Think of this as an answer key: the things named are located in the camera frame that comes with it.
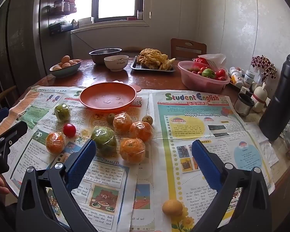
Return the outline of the orange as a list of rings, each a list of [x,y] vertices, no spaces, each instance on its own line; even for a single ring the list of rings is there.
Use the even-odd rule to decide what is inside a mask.
[[[139,138],[122,138],[120,155],[128,163],[141,163],[146,155],[146,145]]]
[[[121,135],[125,135],[129,132],[132,125],[132,119],[126,112],[115,115],[113,119],[113,128],[115,132]]]
[[[139,138],[143,142],[147,142],[153,138],[153,132],[154,130],[149,123],[138,121],[130,126],[129,136],[130,138]]]
[[[45,146],[52,154],[60,154],[65,147],[65,139],[61,132],[51,132],[45,139]]]

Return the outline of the round yellow-brown fruit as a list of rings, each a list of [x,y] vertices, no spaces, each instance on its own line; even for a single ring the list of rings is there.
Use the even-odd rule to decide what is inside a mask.
[[[162,205],[162,211],[168,216],[181,216],[183,213],[183,205],[178,200],[167,200]]]

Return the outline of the red cherry tomato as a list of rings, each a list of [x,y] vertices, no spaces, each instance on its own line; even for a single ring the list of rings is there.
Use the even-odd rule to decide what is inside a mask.
[[[63,134],[68,138],[73,138],[76,135],[76,127],[70,123],[63,126]]]

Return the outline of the small green fruit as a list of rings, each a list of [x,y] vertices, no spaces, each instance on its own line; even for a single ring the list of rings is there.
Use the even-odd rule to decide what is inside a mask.
[[[70,119],[70,109],[67,104],[59,104],[54,109],[55,116],[60,122],[65,122]]]

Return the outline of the large green fruit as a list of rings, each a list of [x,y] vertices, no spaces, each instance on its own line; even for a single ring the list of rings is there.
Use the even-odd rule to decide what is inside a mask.
[[[114,131],[106,126],[97,125],[91,133],[91,140],[96,144],[97,152],[102,156],[112,156],[117,151],[117,140]]]

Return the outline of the orange front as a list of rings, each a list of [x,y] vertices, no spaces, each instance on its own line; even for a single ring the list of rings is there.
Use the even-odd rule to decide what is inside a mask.
[[[146,155],[146,145],[139,138],[122,138],[120,155],[128,163],[141,163]]]

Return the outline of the left newspaper sheet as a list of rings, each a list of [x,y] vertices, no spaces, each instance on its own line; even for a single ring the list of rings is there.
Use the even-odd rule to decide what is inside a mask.
[[[85,107],[79,100],[80,87],[35,87],[0,124],[0,135],[20,121],[28,125],[27,133],[11,147],[9,171],[3,176],[14,194],[18,194],[26,169],[48,169],[64,163],[80,150],[96,126],[107,126],[106,115]],[[60,154],[47,150],[45,140],[50,133],[62,132],[63,122],[55,115],[55,107],[66,104],[70,111],[68,123],[76,128],[75,136],[65,137]],[[130,231],[137,219],[141,200],[150,210],[152,173],[151,145],[146,143],[144,160],[140,164],[124,161],[119,150],[97,152],[80,185],[72,195],[88,220],[98,231]]]

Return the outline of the small metal cup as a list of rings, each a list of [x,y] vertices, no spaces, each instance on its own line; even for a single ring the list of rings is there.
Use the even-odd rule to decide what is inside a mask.
[[[234,109],[240,116],[247,116],[254,105],[254,101],[248,95],[239,93],[234,104]]]

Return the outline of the grey refrigerator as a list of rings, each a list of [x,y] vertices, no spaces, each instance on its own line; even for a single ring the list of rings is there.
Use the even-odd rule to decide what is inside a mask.
[[[71,33],[51,12],[57,0],[4,0],[0,6],[0,103],[10,108],[25,90],[50,73],[63,56],[73,55]]]

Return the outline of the Student English newspaper sheet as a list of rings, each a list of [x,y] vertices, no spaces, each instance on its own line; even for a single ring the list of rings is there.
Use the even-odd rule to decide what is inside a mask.
[[[208,151],[237,169],[262,170],[269,193],[275,190],[270,165],[252,131],[235,112],[229,97],[192,91],[145,90],[132,104],[138,120],[153,118],[150,210],[141,200],[132,231],[190,231],[216,195],[192,156],[200,140]],[[167,200],[183,205],[181,216],[162,211]]]

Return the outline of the bowl of eggs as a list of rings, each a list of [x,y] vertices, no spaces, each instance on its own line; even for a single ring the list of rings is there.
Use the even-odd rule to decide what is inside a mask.
[[[56,78],[65,78],[75,74],[79,70],[81,62],[81,59],[71,59],[69,55],[65,55],[60,63],[53,65],[49,71]]]

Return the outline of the white rabbit figurine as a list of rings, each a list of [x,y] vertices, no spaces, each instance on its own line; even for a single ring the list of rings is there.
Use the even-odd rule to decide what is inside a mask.
[[[258,86],[253,91],[253,94],[251,96],[251,99],[254,102],[254,106],[252,107],[252,110],[254,112],[261,112],[264,108],[264,105],[266,104],[268,93],[266,91],[266,84],[263,82],[262,86]]]

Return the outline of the black thermos bottle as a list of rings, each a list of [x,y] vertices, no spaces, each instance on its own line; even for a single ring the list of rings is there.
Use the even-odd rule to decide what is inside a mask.
[[[261,132],[269,141],[276,140],[290,120],[290,54],[282,65],[276,91],[259,121]]]

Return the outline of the orange plastic plate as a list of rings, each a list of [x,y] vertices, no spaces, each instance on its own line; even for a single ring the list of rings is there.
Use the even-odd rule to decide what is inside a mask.
[[[80,102],[99,112],[120,111],[127,108],[141,91],[138,85],[122,82],[101,82],[85,88],[79,95]]]

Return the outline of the pink plastic basin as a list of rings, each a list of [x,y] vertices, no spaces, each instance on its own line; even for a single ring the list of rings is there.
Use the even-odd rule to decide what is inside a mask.
[[[228,75],[226,75],[224,81],[221,81],[194,74],[188,70],[192,68],[193,64],[196,64],[196,62],[180,61],[177,64],[181,73],[182,83],[191,91],[219,94],[230,82]]]

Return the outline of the white medicine bottle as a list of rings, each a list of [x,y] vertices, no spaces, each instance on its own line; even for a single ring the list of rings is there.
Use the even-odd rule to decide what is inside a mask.
[[[251,88],[252,83],[254,82],[255,74],[250,70],[247,70],[244,76],[244,86],[248,89]]]

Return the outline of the green fruit in basin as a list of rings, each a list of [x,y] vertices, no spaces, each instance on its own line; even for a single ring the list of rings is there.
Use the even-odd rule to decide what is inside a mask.
[[[216,73],[212,69],[206,68],[202,71],[202,76],[206,78],[215,79]]]

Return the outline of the stainless steel bowl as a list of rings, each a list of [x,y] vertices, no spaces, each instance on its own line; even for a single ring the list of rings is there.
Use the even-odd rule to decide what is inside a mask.
[[[89,52],[92,61],[94,64],[104,64],[104,58],[119,55],[122,52],[121,48],[104,48],[104,49],[97,49]]]

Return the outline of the white ceramic bowl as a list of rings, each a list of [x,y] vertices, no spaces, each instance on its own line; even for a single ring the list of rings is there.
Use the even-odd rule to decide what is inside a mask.
[[[122,71],[127,66],[128,61],[127,55],[113,55],[104,58],[105,66],[113,72]]]

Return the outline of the white plastic bag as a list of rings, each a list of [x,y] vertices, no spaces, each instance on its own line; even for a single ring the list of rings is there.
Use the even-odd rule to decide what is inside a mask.
[[[226,55],[222,53],[199,55],[199,58],[206,59],[214,71],[226,67]]]

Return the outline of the pile of fried food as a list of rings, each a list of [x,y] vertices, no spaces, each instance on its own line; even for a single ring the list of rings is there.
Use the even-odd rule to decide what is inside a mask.
[[[175,58],[169,59],[168,55],[160,50],[152,48],[143,49],[137,56],[137,64],[151,70],[171,70],[175,60]]]

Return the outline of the window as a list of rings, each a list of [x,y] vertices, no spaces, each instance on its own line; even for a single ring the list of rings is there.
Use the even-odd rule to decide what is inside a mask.
[[[144,0],[92,0],[91,16],[95,23],[142,20]]]

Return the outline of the wall shelf with items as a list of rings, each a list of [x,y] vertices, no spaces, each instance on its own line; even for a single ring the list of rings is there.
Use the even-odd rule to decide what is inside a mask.
[[[68,19],[67,16],[77,12],[76,0],[53,0],[49,2],[49,35],[54,36],[79,28],[77,19]]]

